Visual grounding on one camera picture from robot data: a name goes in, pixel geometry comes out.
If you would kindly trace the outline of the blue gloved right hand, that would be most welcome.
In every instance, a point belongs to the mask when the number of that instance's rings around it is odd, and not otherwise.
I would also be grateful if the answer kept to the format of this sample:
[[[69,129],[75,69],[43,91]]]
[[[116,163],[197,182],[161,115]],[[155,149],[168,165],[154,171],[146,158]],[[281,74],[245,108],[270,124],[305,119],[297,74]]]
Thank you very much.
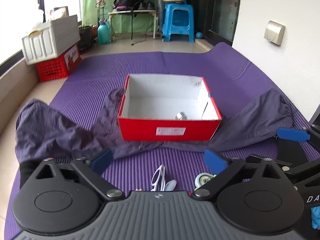
[[[320,206],[311,208],[311,223],[313,229],[318,229],[320,227]]]

